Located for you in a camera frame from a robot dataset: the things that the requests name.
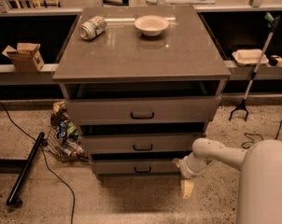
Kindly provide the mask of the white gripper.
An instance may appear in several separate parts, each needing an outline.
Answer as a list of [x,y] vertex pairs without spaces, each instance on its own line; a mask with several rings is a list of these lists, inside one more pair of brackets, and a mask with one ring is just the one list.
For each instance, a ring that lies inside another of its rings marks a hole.
[[193,154],[185,156],[178,161],[178,169],[182,176],[187,180],[181,181],[182,198],[188,199],[194,189],[194,181],[191,180],[199,176],[205,169],[212,166],[215,162],[195,157]]

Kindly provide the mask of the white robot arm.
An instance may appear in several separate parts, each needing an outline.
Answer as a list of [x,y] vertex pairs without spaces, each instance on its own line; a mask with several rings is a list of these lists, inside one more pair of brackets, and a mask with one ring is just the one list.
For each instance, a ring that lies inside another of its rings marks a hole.
[[262,140],[248,149],[226,147],[219,141],[199,138],[192,153],[174,163],[189,181],[220,161],[240,172],[236,224],[282,224],[282,141]]

